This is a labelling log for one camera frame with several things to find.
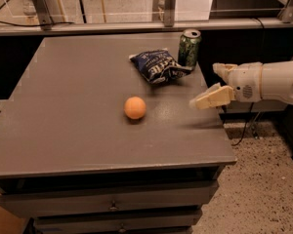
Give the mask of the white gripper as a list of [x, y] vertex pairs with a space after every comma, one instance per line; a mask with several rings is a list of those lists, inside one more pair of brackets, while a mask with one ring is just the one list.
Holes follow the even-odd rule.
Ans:
[[228, 105], [233, 100], [240, 102], [258, 102], [260, 95], [260, 62], [244, 63], [239, 66], [231, 63], [214, 63], [213, 71], [229, 81], [229, 86], [214, 84], [205, 92], [191, 99], [188, 106], [192, 109], [207, 109]]

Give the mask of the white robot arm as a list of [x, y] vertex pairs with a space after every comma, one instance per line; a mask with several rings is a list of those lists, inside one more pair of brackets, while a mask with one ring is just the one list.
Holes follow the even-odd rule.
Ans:
[[214, 84], [193, 98], [189, 107], [206, 109], [239, 102], [278, 100], [293, 105], [293, 60], [237, 64], [214, 63], [213, 71], [226, 83]]

